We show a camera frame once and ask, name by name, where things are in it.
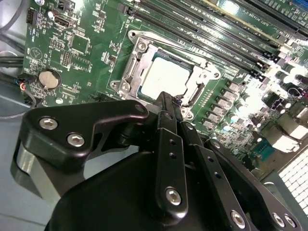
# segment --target mounting screw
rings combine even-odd
[[[167,197],[167,200],[173,205],[181,204],[181,196],[175,189],[167,189],[166,197]]]
[[[236,211],[232,211],[231,212],[231,217],[232,220],[234,221],[234,223],[240,228],[240,229],[244,229],[245,228],[245,221],[242,218],[242,216],[236,212]]]
[[[85,144],[85,140],[79,134],[70,134],[67,137],[67,142],[74,147],[81,147]]]
[[[45,0],[34,0],[34,1],[39,6],[43,6],[45,4]]]
[[[280,226],[280,227],[284,227],[285,224],[284,224],[284,221],[276,214],[276,213],[273,213],[273,216],[275,218],[275,221],[276,223]]]
[[[216,141],[212,141],[212,144],[216,147],[216,148],[220,148],[220,145],[219,145],[219,143],[217,143]]]
[[[193,126],[190,123],[187,123],[186,127],[188,127],[189,130],[193,130]]]
[[[43,118],[39,121],[39,125],[46,130],[54,130],[58,127],[57,121],[51,118]]]
[[[144,42],[140,42],[140,43],[138,43],[138,49],[140,51],[145,51],[147,49],[147,46]]]
[[[293,227],[296,227],[295,222],[292,220],[292,218],[290,218],[288,215],[284,215],[284,218],[287,220],[287,222]]]

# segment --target cable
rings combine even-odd
[[[18,62],[18,63],[1,63],[0,62],[0,67],[6,67],[6,68],[22,68],[23,63]]]
[[[8,31],[13,26],[13,24],[16,22],[21,12],[23,11],[23,8],[26,6],[27,6],[27,0],[21,0],[19,7],[17,8],[15,14],[10,19],[10,21],[4,27],[0,28],[0,35]]]
[[[24,47],[19,44],[18,42],[12,40],[11,38],[7,37],[5,34],[0,35],[0,41],[5,42],[6,44],[8,44],[10,47],[12,47],[13,49],[15,49],[16,51],[24,54],[25,53],[25,49]]]
[[[0,56],[0,62],[16,62],[23,60],[24,58],[21,56]]]
[[[35,99],[34,95],[32,95],[31,92],[29,92],[28,90],[26,90],[24,83],[20,84],[20,89],[31,98],[32,104],[30,106],[30,109],[34,108],[37,105],[37,100]],[[14,115],[0,116],[0,120],[19,118],[19,117],[22,117],[25,113],[26,112],[14,114]]]

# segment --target black cable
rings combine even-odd
[[[0,62],[22,62],[23,60],[22,56],[0,56]]]
[[[23,63],[18,62],[18,63],[1,63],[0,62],[0,67],[6,67],[6,68],[22,68]]]
[[[25,53],[25,49],[24,49],[23,45],[21,45],[18,42],[12,40],[11,38],[7,37],[5,34],[0,35],[0,41],[5,42],[10,47],[12,47],[13,49],[15,49],[16,51],[18,51],[22,54]]]
[[[21,12],[23,11],[23,8],[27,6],[27,0],[21,0],[19,7],[17,8],[15,14],[13,17],[10,19],[10,21],[0,28],[0,35],[3,34],[4,32],[8,31],[13,24],[17,21],[18,17],[20,16]]]

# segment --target black metal arm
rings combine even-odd
[[[83,178],[88,159],[130,145],[139,152]],[[154,105],[128,100],[30,111],[11,172],[57,204],[48,231],[302,230],[228,149],[201,141],[165,92]]]

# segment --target green circuit board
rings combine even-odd
[[[294,16],[286,13],[295,12],[289,2],[263,2],[278,8],[293,23],[307,27],[304,9],[296,7]],[[193,118],[189,121],[201,134],[215,133],[222,143],[243,157],[253,153],[256,145],[247,129],[250,118],[264,118],[263,128],[280,116],[273,110],[260,110],[260,101],[260,107],[253,103],[246,105],[244,116],[239,113],[241,123],[230,121],[230,112],[238,114],[235,106],[245,106],[240,97],[243,94],[261,100],[280,92],[279,79],[268,76],[270,82],[262,84],[252,78],[251,70],[258,70],[258,61],[272,65],[263,53],[276,54],[285,46],[293,65],[308,66],[308,46],[302,39],[306,31],[294,32],[292,22],[287,28],[277,26],[276,20],[259,14],[244,0],[46,0],[43,6],[32,1],[27,16],[24,72],[38,77],[42,71],[51,69],[61,76],[61,84],[54,89],[43,88],[38,80],[29,86],[44,106],[92,103],[103,100],[103,96],[121,100],[110,84],[121,80],[134,47],[128,32],[153,32],[203,56],[219,70],[221,77],[206,84],[191,108]],[[207,128],[204,119],[230,81],[240,86],[237,98],[218,117],[215,126]],[[299,100],[285,94],[284,97],[292,104]],[[223,123],[230,125],[228,132]]]

